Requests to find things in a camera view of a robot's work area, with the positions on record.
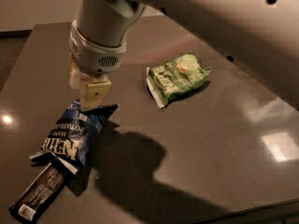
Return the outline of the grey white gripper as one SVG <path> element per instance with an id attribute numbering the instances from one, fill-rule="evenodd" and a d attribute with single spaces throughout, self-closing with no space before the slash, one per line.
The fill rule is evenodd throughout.
<path id="1" fill-rule="evenodd" d="M 93 110 L 100 105 L 111 86 L 106 74 L 120 67 L 126 43 L 116 48 L 97 45 L 85 38 L 78 30 L 77 21 L 73 21 L 69 48 L 69 87 L 79 89 L 81 111 Z M 80 71 L 92 76 L 81 77 Z"/>

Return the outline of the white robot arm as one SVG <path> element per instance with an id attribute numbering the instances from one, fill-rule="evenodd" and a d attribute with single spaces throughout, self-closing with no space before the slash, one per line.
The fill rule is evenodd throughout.
<path id="1" fill-rule="evenodd" d="M 85 74 L 119 68 L 130 26 L 154 7 L 299 106 L 299 0 L 81 0 L 69 48 Z"/>

